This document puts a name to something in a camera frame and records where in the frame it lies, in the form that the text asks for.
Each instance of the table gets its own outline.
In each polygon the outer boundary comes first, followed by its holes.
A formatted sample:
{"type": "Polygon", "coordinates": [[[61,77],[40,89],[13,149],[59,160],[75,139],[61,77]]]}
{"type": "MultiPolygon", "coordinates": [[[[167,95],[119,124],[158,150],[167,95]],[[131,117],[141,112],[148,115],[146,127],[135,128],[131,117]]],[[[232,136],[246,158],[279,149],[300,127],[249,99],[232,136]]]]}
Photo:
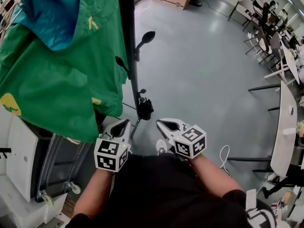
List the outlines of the table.
{"type": "Polygon", "coordinates": [[[266,169],[253,170],[253,172],[275,172],[278,176],[285,177],[294,151],[297,123],[297,104],[286,84],[267,85],[249,89],[256,91],[270,88],[281,88],[280,106],[269,109],[268,111],[279,110],[279,121],[276,132],[275,146],[271,157],[266,158],[236,158],[229,157],[229,161],[241,162],[268,162],[266,169]]]}
{"type": "Polygon", "coordinates": [[[275,147],[270,166],[281,177],[285,177],[293,155],[296,136],[297,103],[287,85],[281,82],[280,113],[275,139],[275,147]]]}
{"type": "Polygon", "coordinates": [[[280,38],[280,41],[281,41],[281,46],[283,48],[283,52],[284,52],[284,55],[285,55],[285,59],[286,59],[286,64],[283,64],[283,57],[281,57],[281,69],[272,73],[272,74],[269,74],[269,75],[266,75],[264,78],[269,78],[269,77],[272,77],[274,75],[277,75],[277,74],[281,74],[282,78],[284,79],[284,81],[287,83],[287,85],[291,84],[292,82],[294,81],[297,81],[297,83],[299,84],[300,83],[300,79],[299,79],[299,75],[298,75],[298,70],[296,68],[296,63],[295,63],[295,58],[294,56],[291,54],[291,52],[289,51],[289,49],[284,45],[284,43],[282,42],[282,38],[280,38]],[[285,79],[285,76],[284,76],[284,72],[289,70],[291,71],[291,73],[293,74],[294,76],[294,79],[287,82],[286,79],[285,79]]]}

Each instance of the black table leg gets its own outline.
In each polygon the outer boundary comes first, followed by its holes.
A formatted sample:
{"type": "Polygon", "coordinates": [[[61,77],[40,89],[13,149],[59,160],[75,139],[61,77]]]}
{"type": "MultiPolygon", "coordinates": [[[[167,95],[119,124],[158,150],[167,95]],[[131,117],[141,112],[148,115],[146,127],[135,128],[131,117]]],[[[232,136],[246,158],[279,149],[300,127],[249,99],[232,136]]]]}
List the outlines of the black table leg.
{"type": "Polygon", "coordinates": [[[237,9],[238,4],[239,4],[239,1],[237,1],[236,6],[233,8],[232,12],[230,13],[229,18],[228,18],[228,21],[230,20],[230,18],[231,18],[231,16],[232,16],[232,14],[234,13],[234,11],[237,9]]]}
{"type": "Polygon", "coordinates": [[[239,161],[239,162],[270,162],[272,157],[267,158],[240,158],[240,157],[229,157],[228,161],[239,161]]]}
{"type": "Polygon", "coordinates": [[[278,106],[278,107],[274,107],[274,108],[268,109],[269,112],[270,112],[270,111],[275,111],[275,110],[280,110],[280,107],[278,106]]]}
{"type": "Polygon", "coordinates": [[[246,19],[246,21],[244,22],[244,24],[242,24],[242,26],[244,26],[248,21],[249,21],[249,19],[246,19]]]}
{"type": "Polygon", "coordinates": [[[272,169],[259,169],[259,170],[252,170],[253,172],[262,172],[262,173],[267,173],[267,172],[274,172],[272,169]]]}
{"type": "Polygon", "coordinates": [[[249,20],[248,24],[243,28],[243,31],[248,27],[248,25],[251,23],[252,20],[249,20]]]}
{"type": "Polygon", "coordinates": [[[281,84],[275,84],[275,85],[267,85],[267,86],[261,86],[256,88],[248,89],[248,91],[255,91],[255,90],[261,90],[261,89],[271,89],[271,88],[280,88],[281,84]]]}

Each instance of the white cable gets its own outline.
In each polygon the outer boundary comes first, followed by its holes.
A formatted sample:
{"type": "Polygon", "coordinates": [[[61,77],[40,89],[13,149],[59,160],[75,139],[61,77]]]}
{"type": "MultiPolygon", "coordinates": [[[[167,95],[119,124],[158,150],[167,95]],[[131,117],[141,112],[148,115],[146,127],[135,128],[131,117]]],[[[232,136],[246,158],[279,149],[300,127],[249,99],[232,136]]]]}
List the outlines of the white cable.
{"type": "Polygon", "coordinates": [[[258,192],[261,191],[261,189],[264,187],[264,185],[266,184],[266,182],[268,182],[268,179],[263,183],[263,185],[259,188],[259,190],[256,192],[258,194],[258,192]]]}
{"type": "Polygon", "coordinates": [[[229,171],[226,169],[226,167],[225,167],[225,163],[226,163],[226,161],[227,161],[229,152],[230,152],[230,147],[229,147],[229,145],[225,145],[225,146],[220,150],[219,158],[220,158],[220,160],[221,160],[222,163],[223,163],[223,164],[220,166],[220,168],[224,168],[225,172],[227,172],[227,173],[229,174],[229,176],[230,176],[230,172],[229,172],[229,171]],[[225,160],[223,160],[223,159],[222,159],[222,151],[223,151],[225,148],[228,148],[228,152],[227,152],[227,156],[226,156],[225,160]]]}

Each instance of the chair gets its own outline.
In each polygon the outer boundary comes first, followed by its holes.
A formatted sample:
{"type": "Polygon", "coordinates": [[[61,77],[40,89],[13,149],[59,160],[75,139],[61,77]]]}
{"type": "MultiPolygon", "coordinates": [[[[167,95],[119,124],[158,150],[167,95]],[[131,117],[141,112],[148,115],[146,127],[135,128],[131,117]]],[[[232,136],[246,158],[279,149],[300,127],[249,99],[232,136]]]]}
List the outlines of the chair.
{"type": "Polygon", "coordinates": [[[244,27],[243,31],[247,28],[247,26],[250,24],[251,21],[254,21],[256,24],[258,24],[258,21],[253,16],[255,11],[253,9],[251,0],[238,1],[236,6],[234,7],[234,9],[232,10],[231,14],[229,15],[228,21],[231,19],[231,16],[233,15],[235,10],[238,11],[241,15],[243,15],[246,18],[246,21],[243,23],[243,26],[248,22],[246,24],[246,26],[244,27]],[[248,10],[252,14],[252,16],[247,14],[246,10],[248,10]]]}
{"type": "Polygon", "coordinates": [[[277,16],[275,16],[274,14],[271,14],[268,21],[269,21],[269,23],[271,23],[271,24],[276,24],[277,16]]]}
{"type": "Polygon", "coordinates": [[[262,50],[265,53],[266,56],[272,54],[272,49],[268,45],[268,42],[266,40],[266,37],[264,35],[262,27],[260,27],[260,29],[258,30],[258,33],[257,33],[256,37],[245,40],[244,42],[250,41],[250,40],[253,40],[253,39],[256,41],[256,45],[253,46],[248,52],[250,52],[255,47],[260,47],[260,50],[257,53],[259,53],[262,50]]]}
{"type": "MultiPolygon", "coordinates": [[[[274,55],[272,57],[272,59],[274,59],[276,57],[279,61],[281,61],[281,53],[280,53],[281,44],[280,44],[280,35],[279,35],[278,32],[276,32],[272,36],[272,38],[270,39],[269,43],[270,43],[270,47],[272,49],[272,54],[274,55]]],[[[271,56],[271,54],[268,54],[262,61],[259,62],[259,64],[261,64],[262,62],[264,62],[270,56],[271,56]]]]}
{"type": "Polygon", "coordinates": [[[6,158],[10,149],[8,148],[10,125],[13,114],[9,113],[0,104],[0,176],[6,174],[6,158]]]}

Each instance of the white chair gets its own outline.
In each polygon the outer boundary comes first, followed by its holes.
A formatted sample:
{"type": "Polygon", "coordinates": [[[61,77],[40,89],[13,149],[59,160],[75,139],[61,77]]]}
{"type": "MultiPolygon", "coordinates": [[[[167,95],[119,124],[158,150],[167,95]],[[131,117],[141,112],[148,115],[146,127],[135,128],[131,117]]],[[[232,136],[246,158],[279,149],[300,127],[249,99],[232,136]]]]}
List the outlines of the white chair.
{"type": "MultiPolygon", "coordinates": [[[[281,61],[281,43],[280,43],[280,35],[278,32],[276,32],[272,38],[270,39],[269,41],[270,43],[270,47],[271,47],[271,50],[272,50],[272,53],[273,53],[273,57],[272,59],[274,59],[275,57],[281,61]]],[[[259,64],[261,64],[262,62],[264,62],[271,54],[268,54],[262,61],[259,62],[259,64]]]]}
{"type": "Polygon", "coordinates": [[[268,45],[268,42],[264,35],[262,27],[260,27],[256,37],[245,40],[244,42],[250,41],[250,40],[255,40],[256,44],[248,52],[250,52],[253,48],[260,47],[260,50],[257,53],[259,53],[262,50],[266,56],[272,54],[271,46],[268,45]]]}
{"type": "Polygon", "coordinates": [[[67,194],[54,198],[52,207],[35,201],[30,188],[38,138],[20,118],[6,111],[1,104],[0,121],[0,148],[11,149],[11,153],[0,153],[0,199],[8,207],[8,215],[17,228],[47,224],[62,210],[67,194]]]}
{"type": "Polygon", "coordinates": [[[258,24],[258,20],[256,18],[254,18],[255,11],[253,9],[253,5],[252,5],[251,0],[238,1],[236,6],[234,7],[234,9],[232,10],[231,14],[229,15],[228,21],[230,20],[230,18],[233,15],[235,10],[238,11],[241,15],[243,15],[246,18],[246,21],[243,23],[243,26],[248,22],[246,24],[246,26],[244,27],[243,31],[247,28],[247,26],[252,21],[254,23],[258,24]]]}
{"type": "MultiPolygon", "coordinates": [[[[9,132],[10,132],[10,125],[13,119],[13,114],[6,111],[3,105],[0,104],[0,148],[7,148],[8,141],[9,141],[9,132]]],[[[0,153],[0,176],[6,174],[6,158],[5,155],[0,153]]]]}
{"type": "Polygon", "coordinates": [[[299,79],[299,74],[298,74],[298,71],[297,71],[296,63],[295,63],[295,58],[292,55],[292,53],[290,52],[290,50],[286,47],[284,40],[280,39],[280,41],[281,41],[281,46],[282,46],[282,49],[283,49],[282,52],[279,50],[280,58],[281,58],[281,62],[280,62],[281,69],[274,72],[274,73],[266,75],[264,78],[270,78],[274,75],[280,74],[280,76],[282,77],[282,79],[286,83],[286,85],[289,85],[294,81],[296,81],[299,84],[300,79],[299,79]],[[283,63],[282,53],[285,55],[286,64],[283,63]],[[292,79],[290,81],[287,81],[287,79],[285,77],[285,73],[284,73],[287,70],[291,71],[292,75],[294,76],[294,79],[292,79]]]}

